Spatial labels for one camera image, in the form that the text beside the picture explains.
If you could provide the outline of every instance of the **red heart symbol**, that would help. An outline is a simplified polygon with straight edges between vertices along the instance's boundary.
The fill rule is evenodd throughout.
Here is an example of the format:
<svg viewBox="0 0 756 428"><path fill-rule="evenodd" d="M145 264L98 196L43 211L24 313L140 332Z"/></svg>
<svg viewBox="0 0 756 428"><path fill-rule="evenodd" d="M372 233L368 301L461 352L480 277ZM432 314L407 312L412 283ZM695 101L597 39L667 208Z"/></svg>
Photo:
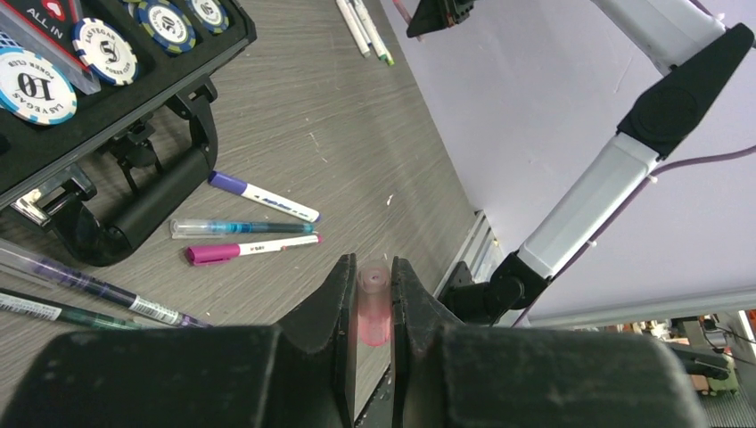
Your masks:
<svg viewBox="0 0 756 428"><path fill-rule="evenodd" d="M44 0L42 5L56 20L66 20L66 15L63 13L63 6L61 6L61 2L58 0Z"/></svg>

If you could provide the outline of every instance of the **purple marker cap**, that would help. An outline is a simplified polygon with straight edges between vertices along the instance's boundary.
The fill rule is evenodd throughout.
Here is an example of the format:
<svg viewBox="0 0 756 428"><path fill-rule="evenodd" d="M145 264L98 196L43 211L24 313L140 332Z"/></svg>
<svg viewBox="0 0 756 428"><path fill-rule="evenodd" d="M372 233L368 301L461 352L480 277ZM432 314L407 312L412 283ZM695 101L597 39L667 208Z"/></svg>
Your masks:
<svg viewBox="0 0 756 428"><path fill-rule="evenodd" d="M239 178L227 176L226 174L217 171L210 173L208 183L218 189L223 189L234 194L242 194L247 190L247 184Z"/></svg>
<svg viewBox="0 0 756 428"><path fill-rule="evenodd" d="M227 263L241 253L239 245L194 245L186 247L186 258L195 266L219 265Z"/></svg>

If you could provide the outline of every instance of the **barcode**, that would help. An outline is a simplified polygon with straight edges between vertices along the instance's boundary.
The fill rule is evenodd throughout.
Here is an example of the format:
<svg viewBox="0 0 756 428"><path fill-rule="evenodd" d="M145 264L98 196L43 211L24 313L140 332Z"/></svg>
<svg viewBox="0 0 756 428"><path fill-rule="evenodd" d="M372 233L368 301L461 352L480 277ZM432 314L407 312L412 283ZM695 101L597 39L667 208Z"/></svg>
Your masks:
<svg viewBox="0 0 756 428"><path fill-rule="evenodd" d="M62 309L55 306L36 303L35 301L19 299L7 294L0 295L0 309L9 310L17 314L29 315L32 317L54 321L58 319Z"/></svg>
<svg viewBox="0 0 756 428"><path fill-rule="evenodd" d="M178 320L177 311L168 309L158 303L142 299L139 296L136 296L134 303L131 304L129 309L152 319L157 319L168 325L174 325Z"/></svg>

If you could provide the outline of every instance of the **white arm segment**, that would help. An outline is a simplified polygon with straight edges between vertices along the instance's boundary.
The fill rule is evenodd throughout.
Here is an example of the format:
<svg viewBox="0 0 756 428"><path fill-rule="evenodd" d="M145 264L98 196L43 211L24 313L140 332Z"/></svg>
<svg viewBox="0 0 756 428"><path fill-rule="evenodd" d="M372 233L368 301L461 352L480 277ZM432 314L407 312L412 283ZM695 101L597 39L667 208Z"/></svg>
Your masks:
<svg viewBox="0 0 756 428"><path fill-rule="evenodd" d="M725 33L689 0L591 0L666 76Z"/></svg>
<svg viewBox="0 0 756 428"><path fill-rule="evenodd" d="M630 136L614 136L522 244L517 257L542 278L556 275L656 168L658 157Z"/></svg>

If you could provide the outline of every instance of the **black case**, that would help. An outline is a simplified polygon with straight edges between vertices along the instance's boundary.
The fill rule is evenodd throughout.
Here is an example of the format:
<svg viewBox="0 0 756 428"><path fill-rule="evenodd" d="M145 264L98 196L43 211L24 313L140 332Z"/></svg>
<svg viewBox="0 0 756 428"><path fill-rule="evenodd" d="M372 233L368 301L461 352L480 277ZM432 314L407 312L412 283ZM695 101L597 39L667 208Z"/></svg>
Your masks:
<svg viewBox="0 0 756 428"><path fill-rule="evenodd" d="M229 28L211 35L185 0L171 0L191 20L197 44L169 56L123 7L120 0L82 0L86 17L111 24L132 45L140 75L129 86L108 86L97 94L78 92L76 115L58 126L40 127L0 111L0 209L27 226L54 231L77 259L108 266L132 254L215 166L218 136L210 103L218 96L210 74L257 38L254 23L235 2L218 0ZM152 112L168 106L189 122L192 146L144 189L136 189L130 168L149 164L154 155L149 123ZM75 162L94 151L110 152L135 191L135 198L110 221L99 221L82 203L96 194ZM44 207L40 194L64 193Z"/></svg>

